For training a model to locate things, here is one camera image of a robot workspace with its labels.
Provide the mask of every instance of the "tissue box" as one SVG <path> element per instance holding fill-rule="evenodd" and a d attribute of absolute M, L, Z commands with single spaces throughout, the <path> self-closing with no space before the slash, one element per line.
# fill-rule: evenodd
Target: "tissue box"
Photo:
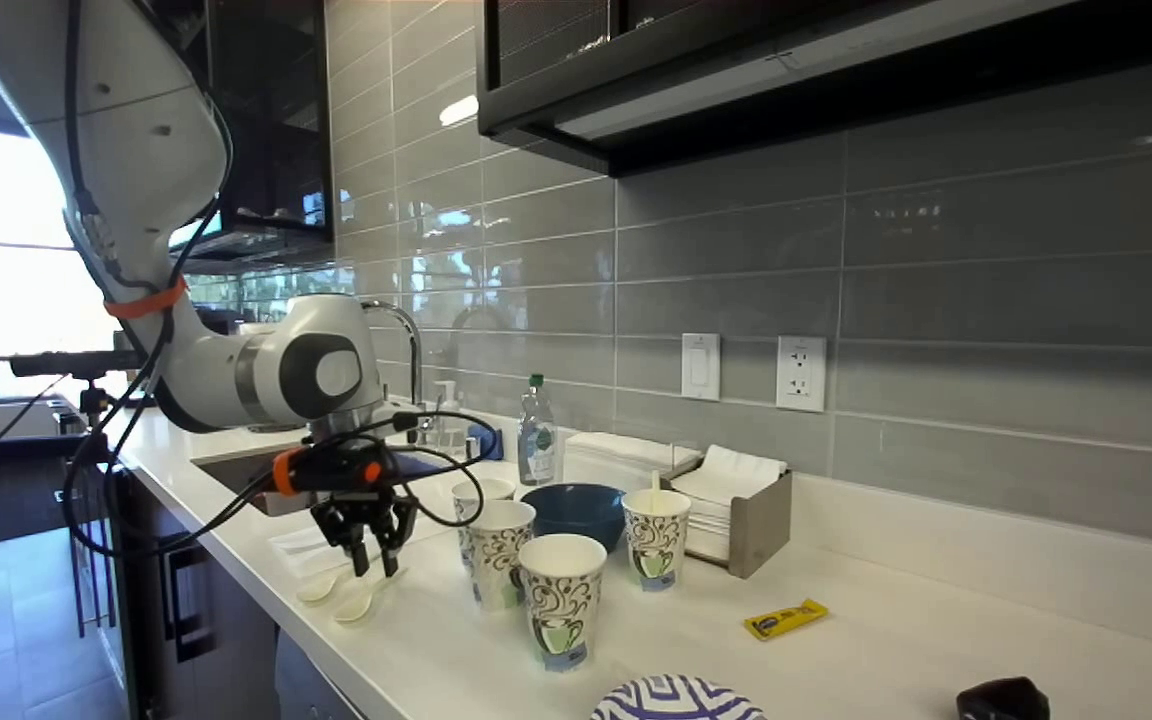
<path fill-rule="evenodd" d="M 677 490 L 691 469 L 668 474 L 666 490 Z M 769 490 L 727 502 L 727 557 L 705 552 L 689 542 L 689 557 L 727 570 L 732 578 L 754 578 L 789 545 L 789 504 L 792 474 L 783 469 Z"/>

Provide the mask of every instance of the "floor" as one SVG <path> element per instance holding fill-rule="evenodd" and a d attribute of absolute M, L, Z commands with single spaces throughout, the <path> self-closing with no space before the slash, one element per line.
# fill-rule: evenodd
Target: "floor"
<path fill-rule="evenodd" d="M 78 638 L 69 538 L 0 545 L 0 720 L 119 720 L 101 642 Z"/>

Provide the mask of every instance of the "blue bowl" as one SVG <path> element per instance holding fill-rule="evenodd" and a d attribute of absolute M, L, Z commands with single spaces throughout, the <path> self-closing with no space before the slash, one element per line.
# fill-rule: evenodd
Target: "blue bowl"
<path fill-rule="evenodd" d="M 624 493 L 608 483 L 545 483 L 525 498 L 537 507 L 537 538 L 580 532 L 617 552 L 624 532 Z"/>

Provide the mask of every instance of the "plate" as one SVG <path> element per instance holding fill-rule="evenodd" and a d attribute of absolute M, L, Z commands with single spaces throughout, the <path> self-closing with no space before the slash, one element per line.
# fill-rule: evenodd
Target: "plate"
<path fill-rule="evenodd" d="M 591 720 L 769 720 L 749 695 L 705 678 L 641 678 L 614 688 Z"/>

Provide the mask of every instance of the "plastic bottle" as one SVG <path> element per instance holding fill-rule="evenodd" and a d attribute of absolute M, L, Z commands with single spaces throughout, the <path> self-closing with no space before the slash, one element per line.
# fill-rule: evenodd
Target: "plastic bottle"
<path fill-rule="evenodd" d="M 545 372 L 533 372 L 527 391 L 520 402 L 520 482 L 525 483 L 553 482 L 553 422 L 547 422 Z"/>
<path fill-rule="evenodd" d="M 460 414 L 460 404 L 457 404 L 457 381 L 438 381 L 433 414 Z M 438 453 L 448 453 L 448 455 L 465 459 L 465 455 L 469 455 L 469 453 L 465 453 L 465 441 L 469 441 L 469 428 L 465 428 L 465 422 L 457 422 L 457 416 L 438 416 L 438 422 L 430 423 L 430 450 L 438 450 Z"/>

